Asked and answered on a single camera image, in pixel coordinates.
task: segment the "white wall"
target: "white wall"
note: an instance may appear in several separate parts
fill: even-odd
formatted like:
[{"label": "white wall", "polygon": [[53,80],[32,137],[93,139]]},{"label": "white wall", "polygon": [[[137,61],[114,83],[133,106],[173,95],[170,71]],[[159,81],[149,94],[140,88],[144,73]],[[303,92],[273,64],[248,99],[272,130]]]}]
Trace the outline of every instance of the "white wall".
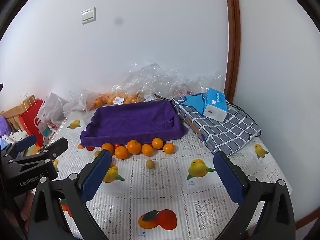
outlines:
[{"label": "white wall", "polygon": [[235,104],[293,188],[295,219],[320,206],[320,33],[296,0],[240,0]]},{"label": "white wall", "polygon": [[226,0],[29,0],[0,41],[0,110],[27,92],[107,91],[134,63],[224,78],[227,54]]}]

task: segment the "brown wooden trim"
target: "brown wooden trim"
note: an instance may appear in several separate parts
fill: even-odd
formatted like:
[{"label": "brown wooden trim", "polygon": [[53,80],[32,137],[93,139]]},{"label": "brown wooden trim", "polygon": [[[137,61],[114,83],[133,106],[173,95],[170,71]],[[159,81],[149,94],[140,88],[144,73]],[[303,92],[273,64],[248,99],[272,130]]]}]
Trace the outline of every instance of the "brown wooden trim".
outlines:
[{"label": "brown wooden trim", "polygon": [[311,212],[310,214],[306,215],[305,217],[301,218],[298,220],[295,224],[296,230],[299,228],[304,227],[305,225],[311,223],[313,220],[317,219],[320,217],[320,207],[318,207],[316,210]]},{"label": "brown wooden trim", "polygon": [[229,102],[232,102],[236,90],[240,60],[240,6],[239,0],[227,0],[228,6],[228,25],[229,25],[229,51],[227,74],[224,94]]}]

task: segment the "blue star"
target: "blue star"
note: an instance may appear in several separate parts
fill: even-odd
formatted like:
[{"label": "blue star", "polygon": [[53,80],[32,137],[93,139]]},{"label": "blue star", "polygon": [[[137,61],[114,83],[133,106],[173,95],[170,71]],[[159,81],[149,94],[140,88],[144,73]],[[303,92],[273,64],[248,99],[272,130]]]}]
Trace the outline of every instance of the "blue star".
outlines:
[{"label": "blue star", "polygon": [[191,106],[196,111],[198,111],[201,115],[203,115],[204,111],[204,97],[203,93],[196,95],[185,95],[186,100],[179,103],[179,105]]}]

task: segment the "purple plush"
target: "purple plush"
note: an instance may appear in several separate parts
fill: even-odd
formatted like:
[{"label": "purple plush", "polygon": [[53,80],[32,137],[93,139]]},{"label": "purple plush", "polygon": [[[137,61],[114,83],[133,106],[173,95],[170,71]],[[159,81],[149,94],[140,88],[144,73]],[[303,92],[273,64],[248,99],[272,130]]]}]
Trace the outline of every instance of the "purple plush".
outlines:
[{"label": "purple plush", "polygon": [[130,140],[146,144],[156,137],[176,140],[188,132],[167,100],[100,107],[91,121],[80,136],[84,147]]}]

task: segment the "white lace tablecloth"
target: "white lace tablecloth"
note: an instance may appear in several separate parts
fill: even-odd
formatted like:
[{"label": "white lace tablecloth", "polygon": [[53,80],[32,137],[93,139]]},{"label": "white lace tablecloth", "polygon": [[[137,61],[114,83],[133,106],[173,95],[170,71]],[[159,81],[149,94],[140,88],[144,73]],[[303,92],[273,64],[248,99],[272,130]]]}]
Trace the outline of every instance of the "white lace tablecloth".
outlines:
[{"label": "white lace tablecloth", "polygon": [[[90,118],[81,119],[81,128],[67,128],[72,121],[66,119],[51,140],[54,142],[65,137],[69,143],[68,150],[58,158],[57,179],[65,179],[70,173],[81,171],[94,160],[93,154],[99,150],[98,147],[93,151],[77,149],[80,133]],[[216,172],[187,180],[193,159],[202,159],[208,167],[214,168],[213,155],[193,131],[189,130],[187,135],[172,143],[176,147],[172,155],[159,150],[153,157],[131,155],[126,160],[119,160],[113,156],[113,164],[118,167],[124,181],[102,182],[94,199],[86,204],[110,240],[215,239],[236,211],[238,205],[231,201]],[[231,161],[239,165],[245,174],[253,174],[260,181],[283,179],[291,193],[292,188],[272,155],[257,159],[254,152],[256,143],[266,149],[259,138],[253,138],[243,149],[230,156]],[[145,167],[147,159],[155,162],[154,170]],[[248,228],[257,223],[262,207],[260,202]],[[151,210],[164,209],[174,211],[177,216],[174,230],[168,231],[160,226],[140,228],[139,217]],[[72,233],[80,236],[73,219],[67,212],[65,215]]]}]

